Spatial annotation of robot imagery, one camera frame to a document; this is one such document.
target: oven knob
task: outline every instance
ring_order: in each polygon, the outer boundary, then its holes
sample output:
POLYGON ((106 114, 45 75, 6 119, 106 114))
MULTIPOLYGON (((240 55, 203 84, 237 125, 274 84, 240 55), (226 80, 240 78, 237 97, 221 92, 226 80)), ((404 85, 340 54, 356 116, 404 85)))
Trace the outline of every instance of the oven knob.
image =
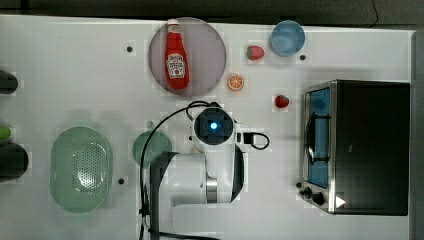
POLYGON ((312 196, 312 190, 309 187, 306 187, 303 189, 303 191, 300 192, 303 196, 305 196, 306 199, 310 199, 312 196))
POLYGON ((324 195, 322 193, 314 193, 312 194, 312 201, 314 201, 318 205, 324 204, 324 195))

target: strainer basket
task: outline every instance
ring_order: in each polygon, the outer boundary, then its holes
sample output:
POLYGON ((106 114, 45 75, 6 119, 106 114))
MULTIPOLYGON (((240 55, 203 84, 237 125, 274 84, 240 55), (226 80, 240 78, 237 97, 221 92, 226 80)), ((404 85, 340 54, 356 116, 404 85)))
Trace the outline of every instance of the strainer basket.
POLYGON ((63 132, 51 152, 50 191, 68 212, 85 213, 106 198, 112 180, 112 155, 96 131, 75 127, 63 132))

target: red fruit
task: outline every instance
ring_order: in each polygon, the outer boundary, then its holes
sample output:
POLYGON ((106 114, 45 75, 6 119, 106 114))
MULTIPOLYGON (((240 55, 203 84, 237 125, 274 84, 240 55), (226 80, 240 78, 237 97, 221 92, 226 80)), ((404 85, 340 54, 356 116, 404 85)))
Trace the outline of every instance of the red fruit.
POLYGON ((246 55, 249 60, 258 60, 265 55, 265 52, 259 46, 250 46, 247 48, 246 55))
POLYGON ((285 108, 289 105, 289 99, 283 95, 279 95, 275 98, 275 106, 278 108, 285 108))

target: table surface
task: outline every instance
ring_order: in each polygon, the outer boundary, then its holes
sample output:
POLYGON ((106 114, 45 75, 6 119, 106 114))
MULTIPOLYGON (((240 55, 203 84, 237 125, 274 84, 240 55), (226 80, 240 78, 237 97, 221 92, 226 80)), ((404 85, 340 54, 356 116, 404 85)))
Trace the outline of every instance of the table surface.
MULTIPOLYGON (((303 89, 333 79, 409 82, 413 32, 305 27, 304 48, 281 58, 268 46, 273 26, 212 24, 226 45, 225 73, 209 94, 184 99, 162 89, 148 67, 150 40, 164 23, 0 16, 0 69, 19 80, 14 94, 0 95, 0 124, 12 128, 11 139, 30 157, 23 177, 0 184, 2 239, 138 239, 132 144, 147 121, 158 123, 195 99, 219 102, 238 121, 263 129, 271 145, 249 153, 246 185, 232 204, 174 208, 177 232, 216 232, 232 240, 408 239, 407 216, 329 215, 303 201, 295 184, 301 179, 303 89), (263 46, 265 57, 249 62, 248 45, 263 46), (226 87, 232 72, 246 79, 237 93, 226 87), (290 98, 285 110, 273 106, 277 94, 290 98), (109 194, 85 214, 64 211, 49 190, 52 145, 74 126, 96 129, 113 151, 109 194), (120 178, 125 184, 117 183, 120 178)), ((193 151, 189 124, 179 115, 161 129, 175 151, 193 151)))

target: green object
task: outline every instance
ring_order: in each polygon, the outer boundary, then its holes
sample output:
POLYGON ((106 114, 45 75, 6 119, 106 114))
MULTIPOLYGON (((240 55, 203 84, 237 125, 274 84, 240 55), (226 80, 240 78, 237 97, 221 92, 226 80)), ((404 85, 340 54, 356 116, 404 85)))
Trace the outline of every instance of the green object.
POLYGON ((10 129, 6 127, 0 127, 0 139, 6 139, 10 137, 10 129))
POLYGON ((51 152, 50 191, 68 212, 85 213, 106 198, 112 180, 112 154, 96 131, 75 127, 63 132, 51 152))
MULTIPOLYGON (((149 135, 154 128, 153 122, 148 122, 147 127, 149 131, 140 134, 140 136, 138 136, 137 139, 134 141, 133 145, 133 157, 138 165, 140 165, 141 154, 143 152, 143 148, 146 144, 147 138, 149 138, 149 135)), ((149 145, 147 146, 146 153, 144 155, 143 168, 147 168, 156 156, 165 151, 172 151, 171 141, 165 134, 156 131, 153 137, 150 139, 149 145)))

